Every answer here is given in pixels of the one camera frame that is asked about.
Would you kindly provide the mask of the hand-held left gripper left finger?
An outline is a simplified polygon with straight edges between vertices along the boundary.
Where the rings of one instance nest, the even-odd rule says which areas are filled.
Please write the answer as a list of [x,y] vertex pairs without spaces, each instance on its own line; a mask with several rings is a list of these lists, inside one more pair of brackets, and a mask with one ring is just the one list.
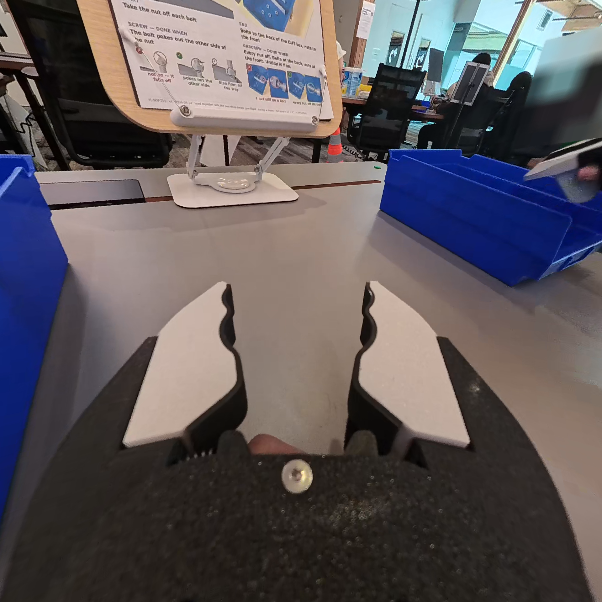
[[234,313],[230,284],[218,282],[161,329],[124,433],[126,448],[179,440],[200,456],[242,424],[247,395]]

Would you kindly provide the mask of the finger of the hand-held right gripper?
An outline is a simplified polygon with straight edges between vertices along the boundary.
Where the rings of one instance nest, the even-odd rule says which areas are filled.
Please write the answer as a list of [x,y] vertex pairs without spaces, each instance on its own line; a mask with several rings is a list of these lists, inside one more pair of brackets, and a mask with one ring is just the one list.
[[556,177],[566,173],[579,174],[583,169],[596,168],[601,171],[601,139],[584,140],[546,156],[530,169],[524,180]]
[[600,182],[582,180],[578,175],[558,175],[557,183],[568,201],[583,204],[592,200],[600,191]]

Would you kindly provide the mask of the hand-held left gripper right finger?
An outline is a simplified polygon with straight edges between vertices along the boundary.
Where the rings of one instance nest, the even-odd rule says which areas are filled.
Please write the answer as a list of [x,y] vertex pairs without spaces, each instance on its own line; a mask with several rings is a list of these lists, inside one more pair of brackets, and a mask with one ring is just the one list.
[[360,343],[347,401],[347,447],[360,431],[372,433],[381,456],[404,457],[415,441],[469,447],[437,334],[378,281],[365,284]]

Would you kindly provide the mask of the blue divided storage bin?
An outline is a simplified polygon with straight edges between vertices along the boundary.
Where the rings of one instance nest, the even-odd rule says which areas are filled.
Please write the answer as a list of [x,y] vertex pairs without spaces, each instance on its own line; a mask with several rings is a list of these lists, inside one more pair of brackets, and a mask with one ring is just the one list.
[[68,258],[29,155],[1,155],[1,515]]

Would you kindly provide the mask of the person's left hand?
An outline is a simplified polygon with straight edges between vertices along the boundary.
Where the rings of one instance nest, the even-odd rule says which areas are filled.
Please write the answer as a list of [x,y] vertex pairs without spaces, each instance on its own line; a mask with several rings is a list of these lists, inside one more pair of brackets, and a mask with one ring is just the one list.
[[248,442],[252,455],[305,456],[306,452],[267,433],[259,433]]

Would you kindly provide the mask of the black office chair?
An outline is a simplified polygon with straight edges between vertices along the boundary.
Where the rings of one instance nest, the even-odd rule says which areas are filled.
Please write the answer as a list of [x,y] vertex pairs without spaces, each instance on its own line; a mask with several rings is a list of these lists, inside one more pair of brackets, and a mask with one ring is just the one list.
[[94,169],[161,168],[172,137],[147,131],[111,102],[76,1],[7,1],[38,74],[37,88],[70,158]]
[[381,63],[367,101],[350,116],[347,140],[363,161],[376,154],[387,161],[389,151],[405,141],[410,113],[426,72]]
[[532,74],[522,71],[505,90],[482,84],[471,105],[454,111],[458,116],[447,127],[441,147],[459,149],[466,157],[509,159],[531,82]]

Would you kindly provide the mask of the white document stand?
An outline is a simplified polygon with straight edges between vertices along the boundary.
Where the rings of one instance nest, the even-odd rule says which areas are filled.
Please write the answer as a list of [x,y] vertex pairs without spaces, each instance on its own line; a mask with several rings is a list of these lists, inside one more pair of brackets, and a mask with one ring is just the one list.
[[192,136],[186,174],[167,178],[172,199],[178,207],[223,208],[293,202],[298,199],[297,192],[268,172],[276,157],[289,144],[289,137],[278,137],[265,157],[246,172],[235,171],[230,166],[215,167],[212,172],[200,169],[197,163],[204,142],[205,136]]

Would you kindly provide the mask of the dark flat tablet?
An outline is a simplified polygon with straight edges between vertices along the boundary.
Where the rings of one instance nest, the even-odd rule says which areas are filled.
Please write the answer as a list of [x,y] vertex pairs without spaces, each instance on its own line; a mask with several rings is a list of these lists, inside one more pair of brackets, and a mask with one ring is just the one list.
[[139,181],[133,179],[40,184],[51,211],[145,203]]

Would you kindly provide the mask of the instruction sheet on stand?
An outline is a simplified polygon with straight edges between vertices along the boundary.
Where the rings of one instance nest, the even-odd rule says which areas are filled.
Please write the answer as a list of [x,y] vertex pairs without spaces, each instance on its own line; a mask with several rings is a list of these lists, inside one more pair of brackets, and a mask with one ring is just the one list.
[[327,106],[333,116],[320,121],[311,131],[302,132],[296,126],[260,126],[257,121],[245,121],[243,126],[228,128],[218,120],[206,120],[201,127],[174,124],[167,109],[141,108],[136,101],[128,65],[124,58],[122,38],[117,32],[109,1],[78,1],[78,8],[102,86],[115,107],[132,123],[152,132],[188,135],[259,135],[266,137],[301,137],[322,139],[335,132],[342,119],[342,98],[338,78],[338,62],[335,48],[334,9],[332,1],[321,1],[320,10],[323,31],[326,34],[325,60],[329,87]]

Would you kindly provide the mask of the white instruction board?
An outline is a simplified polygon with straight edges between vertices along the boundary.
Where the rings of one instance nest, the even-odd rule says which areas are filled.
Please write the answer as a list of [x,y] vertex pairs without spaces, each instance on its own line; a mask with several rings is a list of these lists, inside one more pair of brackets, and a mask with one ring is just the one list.
[[332,120],[319,1],[110,1],[134,95],[175,126],[313,133]]

